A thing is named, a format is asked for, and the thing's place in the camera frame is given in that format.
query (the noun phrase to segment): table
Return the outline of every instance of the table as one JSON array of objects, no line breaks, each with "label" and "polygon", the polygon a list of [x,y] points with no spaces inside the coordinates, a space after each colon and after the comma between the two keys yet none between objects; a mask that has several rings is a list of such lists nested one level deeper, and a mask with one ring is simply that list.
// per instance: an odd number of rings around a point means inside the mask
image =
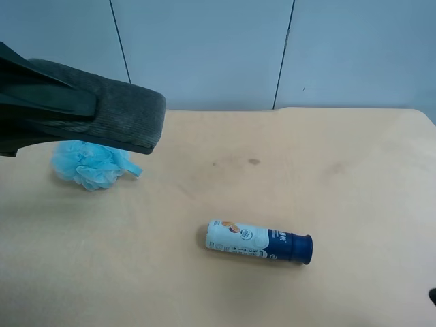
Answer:
[{"label": "table", "polygon": [[[169,111],[139,180],[0,158],[5,326],[434,326],[436,128],[415,110]],[[313,237],[308,266],[204,248],[211,219]]]}]

